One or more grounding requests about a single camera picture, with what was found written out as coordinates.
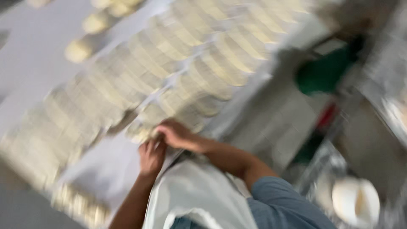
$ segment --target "blue t-shirt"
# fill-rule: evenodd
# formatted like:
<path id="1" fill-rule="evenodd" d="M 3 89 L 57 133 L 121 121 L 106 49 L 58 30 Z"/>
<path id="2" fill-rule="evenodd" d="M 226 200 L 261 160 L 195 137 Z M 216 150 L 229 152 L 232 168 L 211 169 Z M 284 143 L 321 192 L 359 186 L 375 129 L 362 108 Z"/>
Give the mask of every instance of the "blue t-shirt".
<path id="1" fill-rule="evenodd" d="M 265 176 L 252 186 L 247 199 L 259 229 L 335 229 L 315 205 L 299 195 L 285 180 Z M 171 229 L 204 229 L 186 217 L 176 218 Z"/>

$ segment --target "green object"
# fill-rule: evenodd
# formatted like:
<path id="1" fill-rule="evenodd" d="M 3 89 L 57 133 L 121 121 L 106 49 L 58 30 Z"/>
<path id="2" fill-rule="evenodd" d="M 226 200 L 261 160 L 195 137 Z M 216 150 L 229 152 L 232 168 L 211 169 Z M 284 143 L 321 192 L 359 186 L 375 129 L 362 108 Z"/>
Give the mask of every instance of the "green object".
<path id="1" fill-rule="evenodd" d="M 357 53 L 362 49 L 363 43 L 364 38 L 358 36 L 347 46 L 304 64 L 295 78 L 298 89 L 305 95 L 333 92 L 344 73 L 357 61 Z"/>

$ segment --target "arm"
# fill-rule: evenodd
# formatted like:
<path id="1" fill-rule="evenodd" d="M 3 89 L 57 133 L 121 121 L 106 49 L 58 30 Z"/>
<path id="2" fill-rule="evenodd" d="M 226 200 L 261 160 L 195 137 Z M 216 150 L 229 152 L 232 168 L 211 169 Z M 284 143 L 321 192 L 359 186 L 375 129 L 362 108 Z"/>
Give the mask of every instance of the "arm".
<path id="1" fill-rule="evenodd" d="M 139 229 L 144 223 L 147 203 L 155 179 L 162 168 L 167 145 L 149 140 L 138 149 L 140 154 L 140 174 L 127 198 L 117 211 L 109 229 Z"/>
<path id="2" fill-rule="evenodd" d="M 193 134 L 172 119 L 162 122 L 156 130 L 164 135 L 164 140 L 168 145 L 206 155 L 220 170 L 242 179 L 249 190 L 260 177 L 277 176 L 256 156 L 226 143 Z"/>

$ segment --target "person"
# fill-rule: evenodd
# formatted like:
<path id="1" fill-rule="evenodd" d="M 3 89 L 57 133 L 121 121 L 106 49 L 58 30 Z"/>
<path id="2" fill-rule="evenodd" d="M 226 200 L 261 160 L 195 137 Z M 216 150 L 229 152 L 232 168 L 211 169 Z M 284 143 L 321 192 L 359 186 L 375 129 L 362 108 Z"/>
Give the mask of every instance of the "person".
<path id="1" fill-rule="evenodd" d="M 110 229 L 335 228 L 256 156 L 193 134 L 173 119 L 156 130 L 162 141 L 152 139 L 140 146 L 140 174 Z M 210 163 L 186 159 L 154 185 L 167 145 L 205 156 Z M 245 199 L 224 173 L 242 179 L 252 197 Z"/>

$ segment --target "hand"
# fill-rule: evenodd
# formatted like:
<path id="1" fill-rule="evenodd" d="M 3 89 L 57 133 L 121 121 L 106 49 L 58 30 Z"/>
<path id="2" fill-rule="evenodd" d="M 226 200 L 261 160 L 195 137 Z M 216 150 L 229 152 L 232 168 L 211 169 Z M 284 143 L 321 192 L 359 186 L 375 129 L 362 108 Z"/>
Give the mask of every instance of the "hand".
<path id="1" fill-rule="evenodd" d="M 140 173 L 158 175 L 164 163 L 167 144 L 160 142 L 157 147 L 156 140 L 150 139 L 138 148 L 140 154 Z"/>
<path id="2" fill-rule="evenodd" d="M 193 134 L 174 119 L 164 120 L 155 130 L 162 133 L 164 135 L 164 141 L 173 148 L 192 150 L 194 141 L 199 138 L 199 136 Z"/>

